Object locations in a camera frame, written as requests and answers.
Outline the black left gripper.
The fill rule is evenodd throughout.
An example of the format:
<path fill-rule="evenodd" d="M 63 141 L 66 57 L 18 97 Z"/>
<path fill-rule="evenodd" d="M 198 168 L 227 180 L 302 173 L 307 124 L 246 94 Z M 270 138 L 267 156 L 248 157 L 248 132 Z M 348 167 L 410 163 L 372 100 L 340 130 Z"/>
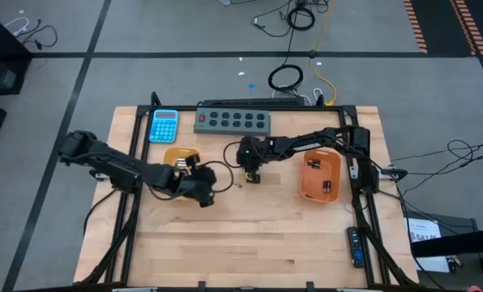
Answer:
<path fill-rule="evenodd" d="M 184 196 L 189 199 L 200 199 L 201 208 L 214 204 L 215 193 L 212 187 L 216 183 L 216 174 L 213 169 L 200 165 L 187 173 L 183 169 L 173 168 L 173 174 L 177 182 L 172 187 L 172 198 Z"/>

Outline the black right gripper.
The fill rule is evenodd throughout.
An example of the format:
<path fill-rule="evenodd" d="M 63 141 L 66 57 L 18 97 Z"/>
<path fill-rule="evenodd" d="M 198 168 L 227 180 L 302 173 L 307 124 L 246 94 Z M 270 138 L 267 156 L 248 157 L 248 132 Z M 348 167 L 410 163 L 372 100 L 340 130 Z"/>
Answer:
<path fill-rule="evenodd" d="M 270 141 L 253 136 L 243 137 L 236 153 L 236 161 L 244 169 L 248 183 L 260 184 L 261 177 L 256 174 L 259 167 L 268 163 L 274 155 L 271 152 Z"/>

